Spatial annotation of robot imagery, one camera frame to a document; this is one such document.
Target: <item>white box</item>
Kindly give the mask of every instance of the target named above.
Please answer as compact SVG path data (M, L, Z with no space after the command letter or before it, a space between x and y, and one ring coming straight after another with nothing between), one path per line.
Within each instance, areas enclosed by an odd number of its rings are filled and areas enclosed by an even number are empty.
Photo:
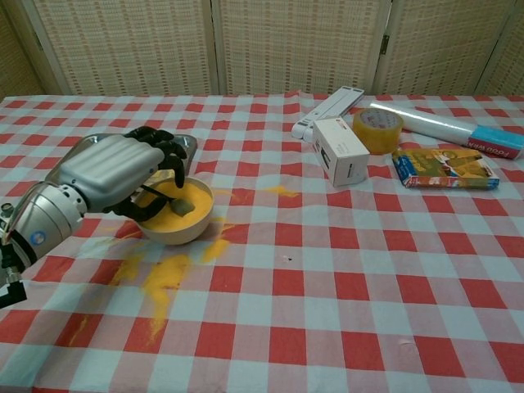
M313 149L334 187L366 178L369 151L341 117L314 122Z

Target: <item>table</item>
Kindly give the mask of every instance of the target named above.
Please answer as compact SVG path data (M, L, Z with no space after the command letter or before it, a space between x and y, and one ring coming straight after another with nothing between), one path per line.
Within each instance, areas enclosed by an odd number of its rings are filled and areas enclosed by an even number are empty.
M216 207L178 247L86 216L0 311L0 390L524 391L524 159L488 157L494 191L406 189L390 156L334 189L290 132L323 98L6 98L2 201L81 137L149 124L198 139ZM523 132L524 97L377 99Z

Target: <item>robotic hand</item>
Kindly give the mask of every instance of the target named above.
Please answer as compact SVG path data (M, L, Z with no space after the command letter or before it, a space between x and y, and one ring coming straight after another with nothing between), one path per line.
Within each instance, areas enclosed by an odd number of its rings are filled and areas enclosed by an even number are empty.
M160 212L165 198L140 207L131 196L158 169L173 169L183 186L186 152L173 137L147 126L111 135L64 162L58 185L36 183L16 207L3 204L0 251L9 287L0 308L27 298L20 274L71 236L86 213L113 211L140 222Z

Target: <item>blue logo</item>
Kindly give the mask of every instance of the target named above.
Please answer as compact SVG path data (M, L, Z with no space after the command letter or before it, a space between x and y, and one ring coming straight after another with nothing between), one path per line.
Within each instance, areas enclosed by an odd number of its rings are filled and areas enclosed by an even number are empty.
M33 246L40 246L46 241L46 234L42 231L33 232L29 239L31 240L31 244L33 244Z

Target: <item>wicker screen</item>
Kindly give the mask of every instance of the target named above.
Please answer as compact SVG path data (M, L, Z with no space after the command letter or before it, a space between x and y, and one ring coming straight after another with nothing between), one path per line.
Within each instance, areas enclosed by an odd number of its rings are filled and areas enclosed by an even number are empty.
M480 93L524 95L524 2L519 3L504 28L490 63Z
M73 93L212 93L202 1L34 3Z
M213 0L227 93L370 87L389 3Z
M395 0L376 93L473 94L514 0Z
M1 5L0 53L0 101L6 96L43 93Z

